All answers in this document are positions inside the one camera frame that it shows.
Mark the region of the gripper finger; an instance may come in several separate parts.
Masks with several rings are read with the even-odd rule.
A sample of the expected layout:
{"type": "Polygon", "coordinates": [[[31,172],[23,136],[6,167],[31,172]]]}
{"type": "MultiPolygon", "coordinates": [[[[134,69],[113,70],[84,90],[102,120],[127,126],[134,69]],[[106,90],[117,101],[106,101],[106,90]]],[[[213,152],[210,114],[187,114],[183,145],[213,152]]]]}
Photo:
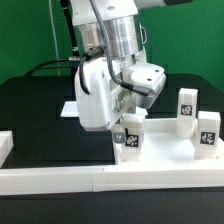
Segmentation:
{"type": "Polygon", "coordinates": [[[123,132],[114,132],[112,134],[113,141],[115,143],[124,143],[125,142],[125,134],[123,132]]]}

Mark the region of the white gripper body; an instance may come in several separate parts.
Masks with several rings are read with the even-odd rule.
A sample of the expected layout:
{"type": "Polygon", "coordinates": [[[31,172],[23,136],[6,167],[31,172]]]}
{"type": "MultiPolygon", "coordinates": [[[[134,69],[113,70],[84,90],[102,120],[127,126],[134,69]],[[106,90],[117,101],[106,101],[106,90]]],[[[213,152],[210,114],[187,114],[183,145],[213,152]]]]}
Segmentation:
{"type": "Polygon", "coordinates": [[[119,63],[114,61],[113,68],[117,78],[146,87],[150,92],[142,96],[114,83],[102,58],[85,63],[84,82],[89,94],[82,90],[79,75],[76,75],[75,96],[79,121],[86,131],[110,130],[132,106],[149,109],[165,85],[164,69],[158,65],[136,62],[121,69],[119,63]]]}

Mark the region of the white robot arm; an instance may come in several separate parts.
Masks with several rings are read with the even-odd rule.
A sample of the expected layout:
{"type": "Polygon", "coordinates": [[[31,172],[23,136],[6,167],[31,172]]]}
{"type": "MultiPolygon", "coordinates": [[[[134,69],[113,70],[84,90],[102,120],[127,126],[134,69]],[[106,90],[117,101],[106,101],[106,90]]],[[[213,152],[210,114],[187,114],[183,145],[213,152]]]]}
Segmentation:
{"type": "Polygon", "coordinates": [[[146,60],[139,11],[192,1],[71,0],[81,54],[75,96],[85,130],[109,130],[116,143],[131,135],[117,123],[137,107],[150,108],[166,82],[164,69],[146,60]]]}

